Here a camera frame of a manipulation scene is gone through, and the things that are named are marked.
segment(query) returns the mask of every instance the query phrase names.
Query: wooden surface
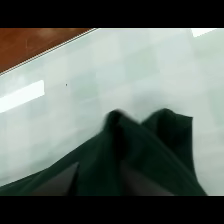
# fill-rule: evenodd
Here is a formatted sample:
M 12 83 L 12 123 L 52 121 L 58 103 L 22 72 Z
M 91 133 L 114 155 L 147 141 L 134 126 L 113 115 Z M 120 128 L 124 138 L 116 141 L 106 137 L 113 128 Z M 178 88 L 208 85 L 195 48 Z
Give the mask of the wooden surface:
M 0 28 L 0 73 L 91 28 Z

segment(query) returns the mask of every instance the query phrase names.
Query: dark green fabric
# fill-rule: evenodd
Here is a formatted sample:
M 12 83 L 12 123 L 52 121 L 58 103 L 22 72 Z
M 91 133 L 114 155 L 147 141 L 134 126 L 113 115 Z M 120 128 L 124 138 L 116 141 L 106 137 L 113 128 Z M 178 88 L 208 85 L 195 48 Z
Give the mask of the dark green fabric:
M 0 188 L 0 195 L 29 195 L 75 162 L 80 163 L 76 195 L 124 195 L 120 163 L 174 195 L 206 195 L 192 158 L 192 118 L 160 110 L 141 124 L 112 111 L 103 130 L 51 167 Z

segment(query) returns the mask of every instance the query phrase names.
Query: green garment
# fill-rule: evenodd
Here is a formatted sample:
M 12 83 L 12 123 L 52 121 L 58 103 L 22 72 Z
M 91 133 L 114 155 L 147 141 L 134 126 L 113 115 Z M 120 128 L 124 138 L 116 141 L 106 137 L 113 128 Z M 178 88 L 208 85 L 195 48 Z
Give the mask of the green garment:
M 79 162 L 75 195 L 125 195 L 121 162 L 173 195 L 205 196 L 192 157 L 192 118 L 160 110 L 141 124 L 120 111 L 103 130 L 49 168 L 0 188 L 0 195 L 30 195 Z

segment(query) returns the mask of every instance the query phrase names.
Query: brown wooden floor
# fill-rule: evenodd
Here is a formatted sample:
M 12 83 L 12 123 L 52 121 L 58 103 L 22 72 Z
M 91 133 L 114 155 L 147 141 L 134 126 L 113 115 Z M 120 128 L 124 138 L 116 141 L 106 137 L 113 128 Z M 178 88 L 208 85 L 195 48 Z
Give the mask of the brown wooden floor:
M 0 73 L 91 28 L 0 28 Z

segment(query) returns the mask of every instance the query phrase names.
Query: checkered surface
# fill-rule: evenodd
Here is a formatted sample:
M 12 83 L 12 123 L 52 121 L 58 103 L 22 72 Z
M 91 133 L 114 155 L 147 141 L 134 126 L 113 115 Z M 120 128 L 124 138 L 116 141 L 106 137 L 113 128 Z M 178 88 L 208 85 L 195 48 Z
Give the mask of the checkered surface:
M 0 76 L 0 97 L 39 80 L 45 95 L 0 114 L 0 185 L 42 170 L 122 109 L 193 116 L 194 160 L 224 195 L 224 30 L 98 29 Z

